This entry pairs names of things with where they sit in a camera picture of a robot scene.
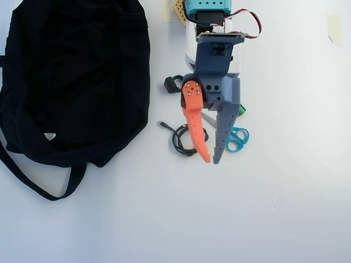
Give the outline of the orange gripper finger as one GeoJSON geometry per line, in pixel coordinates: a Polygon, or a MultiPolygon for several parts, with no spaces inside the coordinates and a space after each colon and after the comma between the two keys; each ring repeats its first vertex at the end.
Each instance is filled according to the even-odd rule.
{"type": "Polygon", "coordinates": [[[202,89],[194,80],[186,81],[182,86],[181,106],[186,118],[189,133],[195,150],[202,159],[209,163],[211,156],[205,143],[201,111],[203,109],[202,89]]]}

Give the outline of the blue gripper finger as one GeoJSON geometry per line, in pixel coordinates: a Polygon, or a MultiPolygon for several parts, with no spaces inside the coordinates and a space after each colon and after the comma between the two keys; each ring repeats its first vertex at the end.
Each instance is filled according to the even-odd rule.
{"type": "Polygon", "coordinates": [[[223,104],[217,110],[216,146],[213,163],[218,164],[240,110],[240,104],[223,104]]]}

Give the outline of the blue-grey gripper body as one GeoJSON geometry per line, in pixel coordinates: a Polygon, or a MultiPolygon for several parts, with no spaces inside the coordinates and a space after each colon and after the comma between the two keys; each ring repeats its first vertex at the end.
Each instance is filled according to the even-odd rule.
{"type": "Polygon", "coordinates": [[[224,105],[232,105],[240,111],[240,79],[238,73],[226,76],[198,76],[190,73],[184,76],[182,85],[188,81],[195,81],[200,85],[203,107],[210,111],[221,111],[224,105]]]}

